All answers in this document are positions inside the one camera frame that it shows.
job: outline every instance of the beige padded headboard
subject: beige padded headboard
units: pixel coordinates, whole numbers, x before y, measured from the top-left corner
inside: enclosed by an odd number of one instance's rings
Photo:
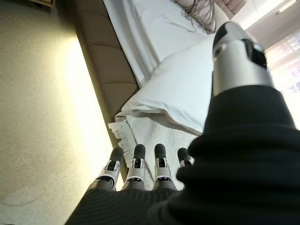
[[[247,3],[247,0],[214,0],[215,3],[226,13],[229,19]]]

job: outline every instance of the ceiling light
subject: ceiling light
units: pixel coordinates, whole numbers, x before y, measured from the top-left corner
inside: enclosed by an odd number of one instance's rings
[[[291,0],[288,3],[286,3],[284,6],[282,6],[277,12],[276,15],[283,13],[285,10],[287,10],[289,7],[291,7],[293,4],[295,4],[298,0]]]

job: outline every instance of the wall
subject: wall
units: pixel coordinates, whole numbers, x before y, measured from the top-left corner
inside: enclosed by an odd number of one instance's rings
[[[270,48],[300,29],[300,1],[296,2],[282,14],[275,14],[287,2],[289,0],[285,0],[279,4],[247,29],[265,49]]]
[[[247,29],[284,0],[248,0],[246,5],[233,17],[232,21]]]

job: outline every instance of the beige carpet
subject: beige carpet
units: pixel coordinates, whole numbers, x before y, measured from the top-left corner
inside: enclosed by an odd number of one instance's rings
[[[112,150],[78,39],[26,0],[0,31],[0,224],[63,224]]]

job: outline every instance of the white towel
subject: white towel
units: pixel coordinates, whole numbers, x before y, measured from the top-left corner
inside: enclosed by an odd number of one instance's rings
[[[178,190],[183,184],[176,179],[180,167],[177,151],[179,148],[188,148],[197,137],[183,127],[169,122],[161,114],[141,113],[135,117],[127,115],[123,121],[109,124],[116,138],[121,139],[119,146],[124,150],[124,157],[129,167],[133,159],[134,148],[137,144],[146,147],[146,177],[145,188],[152,190],[154,183],[154,147],[161,143],[166,148],[166,156],[171,169],[174,184]]]

